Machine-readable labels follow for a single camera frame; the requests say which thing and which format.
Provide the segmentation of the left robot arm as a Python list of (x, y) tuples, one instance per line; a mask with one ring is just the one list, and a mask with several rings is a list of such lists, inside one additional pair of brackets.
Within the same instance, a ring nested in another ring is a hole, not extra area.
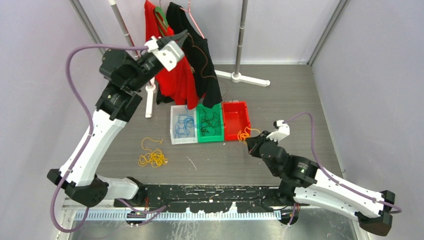
[(110, 178), (97, 174), (98, 166), (118, 133), (130, 121), (142, 97), (139, 91), (160, 71), (173, 70), (184, 57), (183, 43), (188, 31), (165, 37), (151, 37), (144, 46), (94, 44), (104, 48), (100, 73), (108, 81), (90, 112), (65, 70), (71, 90), (88, 117), (88, 128), (70, 158), (60, 168), (51, 169), (47, 178), (73, 201), (88, 208), (104, 200), (117, 206), (142, 206), (146, 187), (133, 177)]

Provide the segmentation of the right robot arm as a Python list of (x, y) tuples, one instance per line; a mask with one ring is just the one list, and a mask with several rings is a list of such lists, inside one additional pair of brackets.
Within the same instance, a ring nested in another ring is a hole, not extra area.
[(283, 205), (317, 206), (358, 222), (371, 234), (385, 237), (392, 228), (390, 211), (396, 195), (373, 191), (338, 177), (316, 162), (289, 154), (263, 131), (246, 139), (248, 153), (260, 158), (281, 182), (271, 196)]

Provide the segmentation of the black t-shirt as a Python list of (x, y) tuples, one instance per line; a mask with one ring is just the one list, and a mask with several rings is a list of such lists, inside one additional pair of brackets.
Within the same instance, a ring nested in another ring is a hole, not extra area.
[(170, 2), (165, 17), (175, 35), (183, 30), (189, 32), (182, 50), (194, 77), (197, 96), (199, 100), (202, 100), (202, 105), (211, 109), (222, 102), (222, 94), (210, 55), (208, 39), (202, 39), (197, 34), (188, 16), (180, 9), (181, 7), (177, 3)]

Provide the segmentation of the green clothes hanger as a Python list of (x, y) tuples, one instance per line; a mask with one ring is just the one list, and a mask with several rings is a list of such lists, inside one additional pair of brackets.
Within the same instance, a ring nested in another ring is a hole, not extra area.
[(167, 36), (169, 24), (162, 8), (160, 6), (156, 6), (153, 10), (153, 13), (154, 13), (156, 25), (158, 27), (160, 34), (162, 36)]

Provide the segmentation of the red plastic bin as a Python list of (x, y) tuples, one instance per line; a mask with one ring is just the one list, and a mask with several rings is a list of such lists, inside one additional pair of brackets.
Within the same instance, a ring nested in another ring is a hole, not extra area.
[(251, 121), (248, 106), (245, 101), (232, 101), (222, 103), (224, 124), (224, 140), (238, 141), (239, 132), (251, 133)]

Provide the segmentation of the pink clothes hanger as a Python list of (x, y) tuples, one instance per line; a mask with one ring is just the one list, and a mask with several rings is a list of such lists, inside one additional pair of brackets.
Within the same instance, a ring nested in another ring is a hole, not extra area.
[(186, 8), (181, 7), (180, 9), (188, 16), (189, 20), (191, 21), (193, 28), (195, 29), (195, 31), (197, 32), (197, 34), (202, 38), (202, 39), (206, 39), (203, 31), (201, 30), (201, 28), (199, 27), (199, 24), (196, 21), (196, 18), (194, 17), (193, 13), (192, 13), (192, 1), (188, 0), (187, 1), (187, 6)]

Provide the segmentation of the red t-shirt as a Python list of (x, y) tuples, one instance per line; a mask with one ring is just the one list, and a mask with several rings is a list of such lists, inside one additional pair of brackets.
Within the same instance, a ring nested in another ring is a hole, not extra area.
[[(145, 38), (147, 40), (152, 36), (156, 38), (166, 37), (161, 35), (157, 27), (154, 15), (155, 7), (157, 6), (148, 0), (144, 2)], [(174, 34), (169, 25), (167, 36)], [(187, 105), (189, 110), (197, 106), (199, 97), (195, 87), (195, 79), (186, 57), (183, 57), (173, 70), (161, 70), (156, 75), (155, 80), (158, 83), (156, 104), (175, 102), (176, 105)]]

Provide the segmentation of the left rack pole with base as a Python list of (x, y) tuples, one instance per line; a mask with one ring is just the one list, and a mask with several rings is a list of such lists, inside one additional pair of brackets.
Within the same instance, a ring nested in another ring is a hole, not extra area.
[[(134, 47), (135, 43), (132, 39), (132, 36), (126, 26), (126, 23), (123, 19), (123, 16), (119, 10), (119, 7), (117, 5), (117, 1), (116, 0), (108, 0), (108, 3), (112, 9), (112, 12), (118, 22), (118, 25), (125, 37), (125, 40), (127, 42), (127, 44), (130, 47)], [(146, 99), (146, 108), (145, 108), (145, 118), (146, 119), (150, 119), (153, 116), (153, 100), (154, 100), (154, 95), (157, 92), (157, 87), (155, 85), (155, 78), (152, 78), (146, 85), (145, 87), (146, 93), (147, 93), (147, 99)]]

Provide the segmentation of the green plastic bin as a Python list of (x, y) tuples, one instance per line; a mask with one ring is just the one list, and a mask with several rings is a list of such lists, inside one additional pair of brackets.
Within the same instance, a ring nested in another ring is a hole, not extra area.
[(224, 141), (224, 121), (222, 104), (207, 108), (203, 104), (196, 107), (197, 140), (199, 143)]

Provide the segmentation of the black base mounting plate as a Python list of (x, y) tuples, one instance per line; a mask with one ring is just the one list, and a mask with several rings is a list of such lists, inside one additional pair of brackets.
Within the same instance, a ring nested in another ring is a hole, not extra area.
[(294, 203), (272, 185), (193, 185), (146, 184), (132, 199), (115, 200), (115, 207), (147, 207), (149, 211), (165, 207), (168, 213), (267, 213), (288, 209)]

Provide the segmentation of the white plastic bin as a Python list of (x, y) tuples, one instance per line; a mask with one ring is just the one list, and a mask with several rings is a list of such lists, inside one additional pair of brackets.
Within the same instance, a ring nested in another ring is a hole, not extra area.
[(170, 107), (170, 139), (172, 145), (197, 144), (197, 111), (187, 105)]

